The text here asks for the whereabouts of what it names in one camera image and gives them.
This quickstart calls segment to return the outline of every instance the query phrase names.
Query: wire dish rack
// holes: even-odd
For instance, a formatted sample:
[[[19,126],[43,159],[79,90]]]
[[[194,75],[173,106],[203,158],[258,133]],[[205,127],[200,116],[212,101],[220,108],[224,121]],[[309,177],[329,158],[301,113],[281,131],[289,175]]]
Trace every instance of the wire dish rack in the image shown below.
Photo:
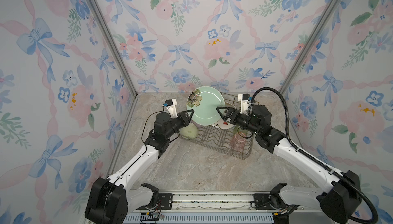
[[[240,103],[237,101],[237,96],[232,94],[225,94],[221,93],[225,102],[232,104],[236,109],[240,109]],[[198,136],[195,139],[187,139],[193,143],[203,145],[207,148],[234,156],[240,159],[246,159],[251,154],[252,150],[252,141],[254,136],[249,139],[246,139],[244,143],[243,149],[236,150],[235,148],[231,147],[231,139],[237,133],[237,129],[239,126],[233,126],[229,129],[220,129],[209,126],[199,126],[198,128]],[[239,129],[239,132],[244,133],[248,137],[252,133],[248,132],[247,130]]]

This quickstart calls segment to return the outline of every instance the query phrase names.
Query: black cable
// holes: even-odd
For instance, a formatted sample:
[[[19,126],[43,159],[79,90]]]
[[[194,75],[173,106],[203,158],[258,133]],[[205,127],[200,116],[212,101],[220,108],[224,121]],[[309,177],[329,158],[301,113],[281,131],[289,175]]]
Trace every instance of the black cable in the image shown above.
[[[177,137],[174,138],[174,139],[172,139],[172,140],[170,141],[170,143],[173,142],[175,139],[179,138],[179,136],[180,136],[180,131],[179,131],[178,133],[179,133],[179,134],[177,135]]]
[[[338,178],[340,178],[343,182],[345,182],[348,186],[350,186],[352,189],[355,190],[355,192],[357,194],[359,194],[359,196],[364,200],[364,202],[367,204],[367,206],[370,208],[371,211],[371,219],[370,220],[362,220],[362,219],[358,219],[356,217],[350,217],[350,220],[362,223],[362,224],[374,224],[378,221],[378,212],[376,211],[374,205],[371,203],[370,199],[368,199],[368,197],[366,197],[366,195],[361,192],[360,189],[358,189],[354,184],[352,184],[352,182],[350,182],[349,180],[345,179],[344,177],[342,177],[339,173],[337,172],[333,172],[333,175],[337,176]]]
[[[243,138],[245,138],[245,139],[249,139],[249,138],[251,138],[251,137],[253,136],[253,134],[251,134],[251,135],[248,136],[248,137],[244,137],[243,135],[241,135],[241,134],[239,133],[239,129],[240,129],[240,127],[238,127],[238,129],[237,129],[237,133],[238,133],[241,137],[243,137]]]
[[[289,112],[288,112],[288,106],[287,103],[285,102],[284,97],[281,95],[281,93],[279,93],[276,89],[273,88],[269,88],[269,87],[264,87],[264,88],[260,88],[258,89],[254,95],[252,96],[251,99],[251,103],[254,103],[254,99],[257,96],[257,94],[260,91],[263,90],[269,90],[272,91],[273,93],[277,94],[277,96],[280,98],[282,106],[284,107],[284,111],[285,111],[285,135],[287,136],[288,142],[290,143],[290,145],[295,148],[295,150],[297,150],[299,153],[302,153],[304,156],[306,156],[307,158],[311,159],[312,161],[314,161],[315,163],[317,163],[318,165],[320,165],[321,167],[323,167],[325,170],[331,172],[332,169],[327,166],[326,164],[322,163],[320,160],[318,160],[317,158],[313,157],[312,155],[310,155],[309,153],[305,152],[302,149],[299,149],[299,147],[292,141],[292,139],[289,136]],[[340,178],[343,182],[345,182],[349,187],[351,187],[357,194],[359,194],[359,196],[366,202],[367,206],[370,208],[370,211],[372,213],[372,217],[370,220],[362,220],[362,219],[358,219],[356,217],[350,217],[349,219],[362,223],[362,224],[375,224],[378,221],[378,213],[374,207],[374,205],[371,203],[371,201],[368,199],[368,197],[366,197],[366,195],[361,192],[360,189],[358,189],[354,184],[352,184],[350,181],[348,181],[347,179],[345,179],[342,175],[340,175],[339,173],[333,171],[332,172],[333,175],[335,175],[336,177]]]
[[[150,116],[146,119],[145,126],[143,127],[142,136],[141,136],[142,143],[145,143],[144,140],[143,140],[143,133],[145,132],[147,120],[149,120],[149,118],[150,118],[153,114],[155,114],[155,113],[160,113],[160,112],[169,112],[169,111],[164,110],[164,107],[162,107],[162,111],[154,112],[154,113],[151,113],[151,114],[150,114]]]
[[[157,221],[160,219],[160,214],[161,214],[161,211],[162,211],[162,208],[160,209],[160,212],[158,212],[158,217],[157,217],[156,221],[154,222],[154,224],[156,224],[156,223],[157,223]]]

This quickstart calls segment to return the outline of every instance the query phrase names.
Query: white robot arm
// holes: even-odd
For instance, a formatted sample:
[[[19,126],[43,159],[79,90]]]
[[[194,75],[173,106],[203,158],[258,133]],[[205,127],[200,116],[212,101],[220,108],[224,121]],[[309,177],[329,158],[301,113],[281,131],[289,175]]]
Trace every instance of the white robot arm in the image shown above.
[[[319,186],[319,188],[304,188],[280,183],[270,192],[269,203],[277,210],[289,206],[296,209],[300,205],[322,210],[338,223],[346,223],[349,218],[365,224],[376,223],[377,212],[360,191],[359,177],[355,173],[351,171],[344,173],[337,168],[330,167],[292,142],[288,135],[288,110],[281,94],[277,92],[285,108],[286,134],[270,125],[272,115],[265,106],[256,105],[252,109],[248,107],[248,104],[253,104],[256,94],[264,89],[277,92],[275,89],[261,88],[253,98],[250,98],[248,94],[239,95],[241,110],[230,107],[217,107],[216,110],[224,121],[230,118],[231,124],[237,124],[253,133],[261,147],[286,159]],[[119,171],[107,179],[99,178],[94,182],[85,212],[87,219],[97,224],[122,223],[127,213],[139,207],[144,206],[146,209],[157,207],[158,189],[156,187],[145,183],[136,190],[130,191],[130,188],[143,172],[165,152],[170,143],[169,138],[180,128],[189,125],[194,112],[194,110],[188,110],[177,114],[176,100],[173,99],[166,100],[165,104],[170,115],[161,112],[156,116],[154,129],[150,131],[149,137],[139,152]],[[373,214],[371,220],[351,217],[362,199],[371,209]],[[261,209],[260,207],[264,204],[266,203],[259,203],[255,208]],[[281,217],[285,214],[277,212],[275,215]]]

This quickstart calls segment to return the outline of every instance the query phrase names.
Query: green plate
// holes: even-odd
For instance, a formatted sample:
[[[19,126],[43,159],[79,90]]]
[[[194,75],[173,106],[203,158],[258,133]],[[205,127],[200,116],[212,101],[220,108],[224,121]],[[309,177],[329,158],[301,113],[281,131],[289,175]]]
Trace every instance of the green plate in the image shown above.
[[[208,86],[195,89],[187,99],[187,109],[194,109],[192,120],[202,126],[219,121],[217,106],[225,106],[224,98],[217,89]]]

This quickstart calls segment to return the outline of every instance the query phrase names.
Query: floral wallpaper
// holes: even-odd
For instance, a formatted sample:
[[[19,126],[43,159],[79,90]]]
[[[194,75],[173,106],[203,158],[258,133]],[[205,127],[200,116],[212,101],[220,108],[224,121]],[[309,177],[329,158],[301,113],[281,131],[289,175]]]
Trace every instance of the floral wallpaper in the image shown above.
[[[361,189],[374,203],[379,223],[389,224],[393,223],[392,3],[342,0],[285,93],[303,147],[331,166],[360,175]],[[297,52],[288,55],[296,56]],[[354,213],[362,219],[370,215],[364,202]]]
[[[86,0],[1,0],[0,224],[78,223],[132,95]]]
[[[325,0],[97,3],[140,92],[279,88],[326,7]]]

